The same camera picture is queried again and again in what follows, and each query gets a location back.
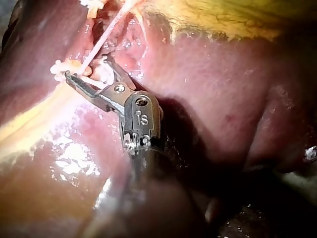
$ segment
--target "yellow membrane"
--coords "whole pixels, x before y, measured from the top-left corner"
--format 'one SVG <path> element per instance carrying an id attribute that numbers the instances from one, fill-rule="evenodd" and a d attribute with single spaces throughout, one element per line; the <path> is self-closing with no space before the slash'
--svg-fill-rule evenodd
<path id="1" fill-rule="evenodd" d="M 0 163 L 16 159 L 43 138 L 54 123 L 62 119 L 65 105 L 78 95 L 65 83 L 30 110 L 17 115 L 0 127 Z"/>
<path id="2" fill-rule="evenodd" d="M 148 0 L 142 7 L 165 15 L 173 33 L 193 27 L 229 39 L 273 40 L 295 23 L 317 19 L 315 0 Z"/>

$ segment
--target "engraved logo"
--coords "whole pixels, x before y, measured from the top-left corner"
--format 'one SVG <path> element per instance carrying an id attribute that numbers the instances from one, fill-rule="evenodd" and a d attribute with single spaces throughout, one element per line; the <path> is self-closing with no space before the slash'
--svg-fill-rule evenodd
<path id="1" fill-rule="evenodd" d="M 142 114 L 140 110 L 136 111 L 136 115 L 138 117 L 138 125 L 148 125 L 149 124 L 149 119 L 146 114 Z"/>

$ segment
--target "yellow fat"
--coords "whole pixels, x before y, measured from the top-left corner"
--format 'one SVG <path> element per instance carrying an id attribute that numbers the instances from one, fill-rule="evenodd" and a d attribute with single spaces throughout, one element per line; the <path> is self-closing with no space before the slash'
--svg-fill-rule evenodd
<path id="1" fill-rule="evenodd" d="M 142 6 L 144 13 L 165 15 L 172 35 L 192 27 L 210 36 L 273 40 L 294 22 L 317 19 L 314 0 L 147 0 Z"/>

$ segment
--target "metal jaw tip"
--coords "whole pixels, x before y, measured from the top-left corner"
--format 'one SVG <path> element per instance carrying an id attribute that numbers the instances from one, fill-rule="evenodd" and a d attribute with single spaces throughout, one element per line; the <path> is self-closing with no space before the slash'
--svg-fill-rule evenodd
<path id="1" fill-rule="evenodd" d="M 124 103 L 134 93 L 136 87 L 130 76 L 114 61 L 110 55 L 102 55 L 104 63 L 109 64 L 114 72 L 114 83 L 101 90 L 95 90 L 77 74 L 65 73 L 66 83 L 89 102 L 105 112 L 115 111 L 124 119 Z"/>

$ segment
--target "screw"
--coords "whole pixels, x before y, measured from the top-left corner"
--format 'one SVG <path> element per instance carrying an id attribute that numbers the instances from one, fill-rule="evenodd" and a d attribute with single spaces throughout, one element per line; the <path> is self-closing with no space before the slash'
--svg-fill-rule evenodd
<path id="1" fill-rule="evenodd" d="M 122 93 L 122 92 L 124 92 L 124 90 L 125 90 L 125 87 L 122 84 L 119 84 L 118 86 L 114 87 L 114 91 L 116 93 Z"/>

